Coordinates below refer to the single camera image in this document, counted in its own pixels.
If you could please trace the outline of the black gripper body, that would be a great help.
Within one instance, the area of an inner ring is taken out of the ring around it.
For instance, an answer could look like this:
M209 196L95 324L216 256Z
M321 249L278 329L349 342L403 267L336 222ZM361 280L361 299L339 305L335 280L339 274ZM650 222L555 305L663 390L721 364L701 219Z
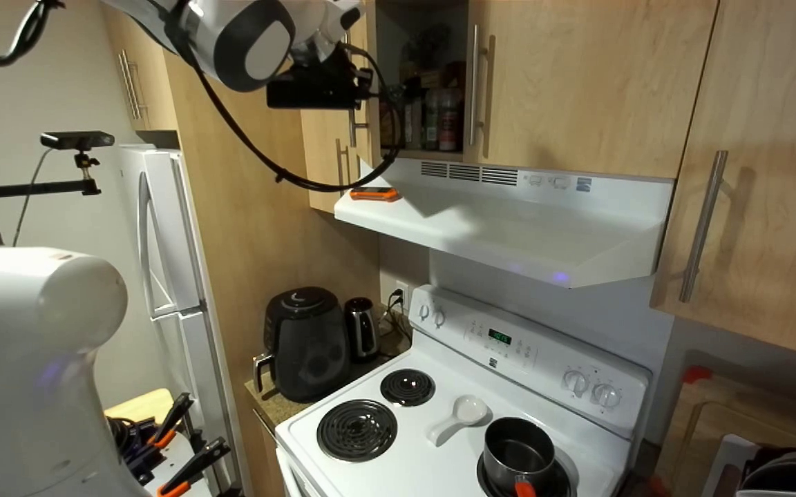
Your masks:
M294 64L265 86L270 109L350 110L371 96L374 73L336 48L327 62Z

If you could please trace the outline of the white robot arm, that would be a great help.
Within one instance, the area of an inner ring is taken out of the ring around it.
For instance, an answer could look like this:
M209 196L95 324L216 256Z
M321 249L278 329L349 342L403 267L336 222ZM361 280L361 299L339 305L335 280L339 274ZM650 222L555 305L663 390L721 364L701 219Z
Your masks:
M207 81L258 91L284 67L327 67L360 20L360 0L108 0L161 48ZM143 267L161 267L186 336L191 393L169 422L193 421L209 441L173 474L189 483L230 458L230 400L197 237L189 222L182 160L173 153L128 154ZM154 432L135 455L117 447L96 394L95 360L121 325L128 291L120 270L95 254L0 247L0 497L157 497L154 477L169 433Z

